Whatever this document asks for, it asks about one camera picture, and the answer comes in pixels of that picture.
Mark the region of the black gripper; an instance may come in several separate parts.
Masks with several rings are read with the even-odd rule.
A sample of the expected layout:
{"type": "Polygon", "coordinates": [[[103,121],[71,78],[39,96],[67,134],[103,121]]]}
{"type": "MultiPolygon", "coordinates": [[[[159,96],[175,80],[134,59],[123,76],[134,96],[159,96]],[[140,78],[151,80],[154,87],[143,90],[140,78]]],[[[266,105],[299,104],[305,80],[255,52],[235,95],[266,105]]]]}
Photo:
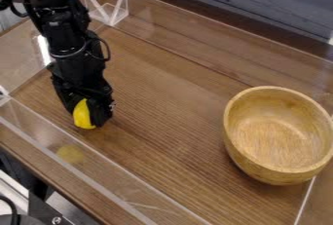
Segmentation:
{"type": "Polygon", "coordinates": [[[53,55],[53,59],[48,70],[64,108],[72,113],[85,98],[91,124],[103,127],[114,117],[115,109],[114,90],[103,75],[111,60],[106,41],[95,33],[88,33],[83,47],[67,55],[53,55]]]}

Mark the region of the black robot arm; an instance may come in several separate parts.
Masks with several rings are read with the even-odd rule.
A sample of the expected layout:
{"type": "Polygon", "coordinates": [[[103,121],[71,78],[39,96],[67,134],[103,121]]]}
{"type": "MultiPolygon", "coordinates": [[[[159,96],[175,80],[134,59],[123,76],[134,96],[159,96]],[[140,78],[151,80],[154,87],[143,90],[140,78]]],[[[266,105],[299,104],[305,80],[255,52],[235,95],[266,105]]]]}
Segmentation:
{"type": "Polygon", "coordinates": [[[80,0],[0,0],[0,10],[28,17],[47,40],[51,80],[73,124],[103,127],[114,116],[114,89],[104,78],[111,48],[89,29],[88,9],[80,0]]]}

